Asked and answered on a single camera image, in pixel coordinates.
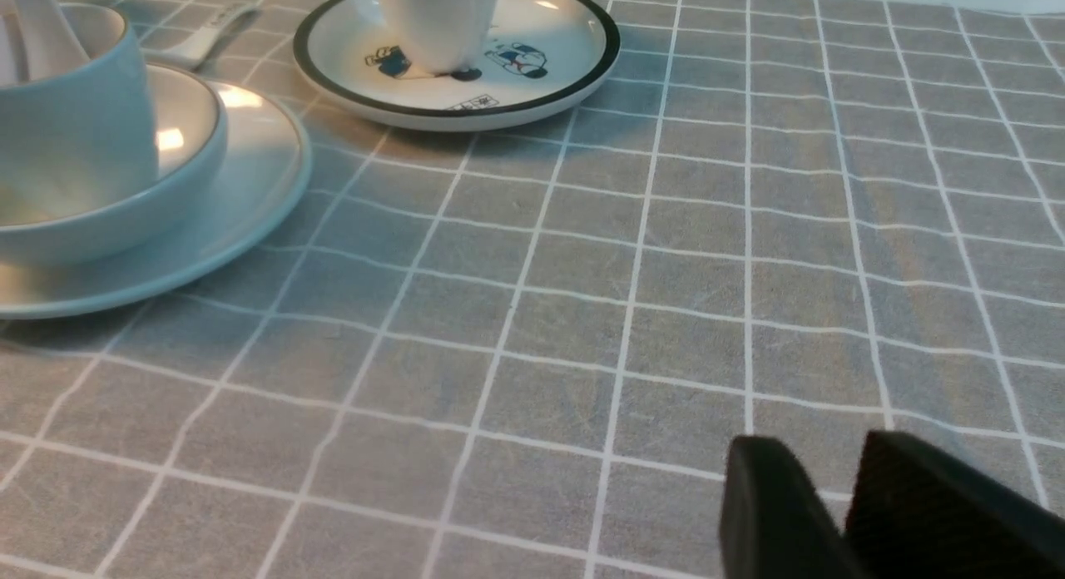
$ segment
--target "plate rim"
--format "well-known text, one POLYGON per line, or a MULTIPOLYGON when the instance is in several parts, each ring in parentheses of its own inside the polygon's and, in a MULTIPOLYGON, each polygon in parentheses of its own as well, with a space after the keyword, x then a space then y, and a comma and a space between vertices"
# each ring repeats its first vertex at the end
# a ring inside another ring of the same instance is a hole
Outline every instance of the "plate rim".
MULTIPOLYGON (((296 116, 283 102, 269 97, 269 95, 259 93, 259 90, 248 89, 248 87, 235 85, 232 82, 225 82, 225 80, 204 79, 203 82, 211 85, 212 89, 216 93, 216 86, 236 86, 240 89, 247 89, 248 93, 255 93, 259 97, 262 97, 264 101, 268 101, 269 104, 275 105, 285 116, 290 127, 296 134, 297 143, 299 143, 299 159, 293 162, 293 165, 286 169, 285 177, 292 178, 293 187, 289 195, 285 196, 285 199, 281 200, 280 206, 274 209, 271 215, 264 215, 264 222, 259 224, 251 231, 248 231, 243 241, 233 242, 228 249, 222 250, 217 255, 207 258, 207 260, 195 261, 193 265, 181 269, 181 271, 155 277, 155 279, 132 287, 126 287, 126 290, 99 292, 96 295, 85 295, 85 297, 76 299, 49 299, 49 301, 45 302, 16 307, 0 303, 0 321, 76 317, 80 314, 98 313, 98 311, 112 310, 117 307, 125 307, 129 303, 141 302, 144 299, 157 297, 157 295, 162 295, 164 292, 184 286, 184 284, 189 284, 199 279, 199 277, 207 276, 209 272, 214 271, 214 269, 231 263, 232 260, 246 253, 247 250, 253 249, 271 231, 274 231, 288 218, 289 214, 296 208, 296 204, 299 203, 304 193, 307 192, 307 187, 311 181, 311 170, 313 169, 314 154, 312 143, 307 129, 300 123, 299 116, 296 116)), ((120 258, 122 253, 117 253, 114 257, 120 258)))
POLYGON ((583 7, 589 10, 591 14, 599 19, 600 23, 603 26, 603 31, 606 34, 606 47, 603 51, 603 55, 586 75, 581 76, 575 82, 570 83, 569 86, 562 87, 562 89, 557 89, 555 93, 544 95, 544 97, 537 97, 531 99, 531 101, 515 102, 515 104, 506 104, 503 106, 493 106, 493 109, 460 109, 460 110, 449 110, 449 109, 422 109, 421 106, 408 106, 406 104, 391 104, 391 102, 377 101, 375 98, 364 97, 362 94, 355 93, 355 90, 346 89, 346 87, 340 86, 335 83, 329 76, 324 75, 322 70, 313 63, 310 55, 309 42, 311 36, 311 31, 317 24, 321 18, 324 17, 330 10, 333 10, 338 4, 345 2, 345 0, 327 0, 316 6, 315 10, 308 14, 308 17, 304 18, 299 27, 296 29, 296 34, 292 38, 292 51, 293 56, 296 60, 296 65, 299 70, 304 72, 306 78, 315 83, 315 85, 322 87, 326 93, 334 95, 334 97, 343 98, 346 101, 356 102, 362 106, 367 106, 368 109, 376 109, 378 112, 384 113, 396 113, 400 116, 415 116, 415 117, 444 117, 444 119, 468 119, 468 117, 490 117, 490 116, 503 116, 507 113, 521 113, 529 112, 529 110, 540 109, 545 104, 552 104, 552 102, 561 101, 561 99, 571 97, 574 94, 580 93, 581 89, 586 89, 601 79, 603 76, 607 75, 609 70, 613 67, 613 64, 618 60, 618 55, 621 52, 621 31, 618 29, 618 24, 613 21, 607 11, 603 10, 599 3, 593 2, 593 0, 575 0, 575 2, 580 3, 583 7))

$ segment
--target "white cup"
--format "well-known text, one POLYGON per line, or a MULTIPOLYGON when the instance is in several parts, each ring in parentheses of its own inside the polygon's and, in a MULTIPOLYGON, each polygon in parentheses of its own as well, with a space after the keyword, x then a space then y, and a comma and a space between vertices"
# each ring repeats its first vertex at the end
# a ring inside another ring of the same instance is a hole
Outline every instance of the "white cup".
POLYGON ((378 2, 407 60, 430 75, 448 75, 466 70, 481 55, 496 0, 378 2))
POLYGON ((0 87, 0 224, 61 219, 117 203, 159 180, 155 113, 133 26, 64 3, 91 61, 0 87))

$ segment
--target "white spoon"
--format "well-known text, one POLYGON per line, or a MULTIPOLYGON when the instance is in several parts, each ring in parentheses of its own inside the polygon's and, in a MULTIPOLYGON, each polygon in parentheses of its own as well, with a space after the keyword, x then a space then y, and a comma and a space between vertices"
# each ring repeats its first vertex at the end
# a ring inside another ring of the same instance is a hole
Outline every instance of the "white spoon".
POLYGON ((30 79, 76 70, 88 63, 56 0, 15 0, 30 79))
POLYGON ((256 6, 249 3, 230 3, 224 5, 212 15, 193 36, 185 38, 181 44, 155 51, 155 49, 145 48, 145 59, 151 63, 166 63, 180 67, 182 70, 196 70, 203 64, 203 61, 211 54, 212 49, 218 43, 218 38, 224 36, 226 30, 237 19, 256 11, 256 6))
POLYGON ((26 82, 22 35, 14 15, 0 14, 0 87, 19 82, 26 82))
POLYGON ((15 0, 0 0, 0 86, 26 82, 22 34, 15 18, 15 0))

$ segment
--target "black rim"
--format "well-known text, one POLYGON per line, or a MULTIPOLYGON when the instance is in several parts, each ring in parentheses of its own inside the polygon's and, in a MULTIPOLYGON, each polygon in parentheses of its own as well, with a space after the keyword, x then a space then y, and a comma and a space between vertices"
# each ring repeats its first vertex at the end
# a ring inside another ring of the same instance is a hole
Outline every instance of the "black rim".
POLYGON ((309 79, 313 80, 316 85, 324 87, 324 89, 329 90, 331 94, 338 95, 338 97, 343 97, 349 101, 358 102, 358 104, 365 104, 367 106, 373 106, 373 109, 380 109, 383 112, 389 113, 402 113, 407 116, 422 116, 422 117, 479 117, 479 116, 498 116, 503 113, 515 113, 515 112, 526 112, 528 109, 537 109, 538 106, 543 106, 544 104, 551 104, 551 102, 559 101, 562 98, 570 97, 572 94, 580 93, 581 89, 589 87, 591 83, 595 82, 599 78, 602 78, 610 67, 612 67, 615 61, 618 59, 618 52, 621 51, 621 34, 618 32, 618 26, 615 23, 613 18, 603 10, 602 6, 593 2, 592 0, 576 0, 587 10, 591 11, 593 15, 599 19, 600 23, 603 26, 603 31, 606 33, 606 49, 603 51, 603 56, 592 67, 592 70, 588 71, 581 79, 577 82, 572 83, 570 86, 563 87, 563 89, 556 90, 546 95, 546 97, 534 98, 532 101, 519 102, 519 104, 506 104, 504 106, 494 106, 494 109, 475 109, 475 110, 458 110, 458 112, 453 112, 453 110, 440 110, 440 109, 419 109, 417 106, 406 106, 403 104, 391 104, 391 102, 376 101, 374 98, 364 97, 362 94, 353 93, 346 87, 338 85, 332 79, 324 75, 322 70, 311 61, 310 49, 308 44, 311 36, 311 30, 317 24, 318 19, 324 17, 333 6, 343 2, 344 0, 327 0, 327 2, 322 3, 315 11, 312 11, 310 15, 296 30, 296 36, 292 40, 292 51, 293 55, 296 57, 296 64, 299 65, 300 70, 308 76, 309 79))

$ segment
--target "checkered tablecloth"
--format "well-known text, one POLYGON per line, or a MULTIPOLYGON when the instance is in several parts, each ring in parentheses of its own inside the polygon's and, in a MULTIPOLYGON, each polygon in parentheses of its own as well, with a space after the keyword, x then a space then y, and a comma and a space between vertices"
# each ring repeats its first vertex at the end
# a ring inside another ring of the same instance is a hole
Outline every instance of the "checkered tablecloth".
POLYGON ((222 271, 5 326, 0 577, 720 577, 743 432, 836 514, 883 427, 1065 513, 1065 18, 597 0, 581 109, 420 135, 304 85, 323 0, 93 2, 262 3, 204 72, 316 165, 222 271))

